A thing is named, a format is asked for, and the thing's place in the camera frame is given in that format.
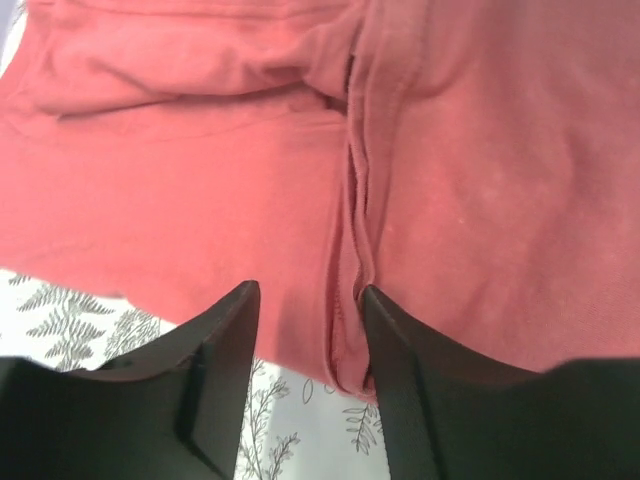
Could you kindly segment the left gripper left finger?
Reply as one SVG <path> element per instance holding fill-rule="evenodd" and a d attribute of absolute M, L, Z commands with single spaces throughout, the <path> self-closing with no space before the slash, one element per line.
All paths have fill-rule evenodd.
<path fill-rule="evenodd" d="M 100 368 L 1 361 L 5 479 L 229 479 L 260 308 L 240 283 L 171 332 Z"/>

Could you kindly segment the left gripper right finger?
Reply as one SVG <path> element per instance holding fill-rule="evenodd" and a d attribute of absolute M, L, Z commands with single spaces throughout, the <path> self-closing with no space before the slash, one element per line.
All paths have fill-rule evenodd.
<path fill-rule="evenodd" d="M 639 362 L 580 359 L 535 373 L 363 295 L 394 479 L 635 479 Z"/>

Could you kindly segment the salmon pink t shirt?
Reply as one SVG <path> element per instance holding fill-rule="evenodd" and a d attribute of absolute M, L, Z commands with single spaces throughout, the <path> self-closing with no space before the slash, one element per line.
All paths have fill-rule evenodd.
<path fill-rule="evenodd" d="M 1 265 L 373 385 L 378 286 L 493 358 L 639 352 L 635 1 L 31 1 Z"/>

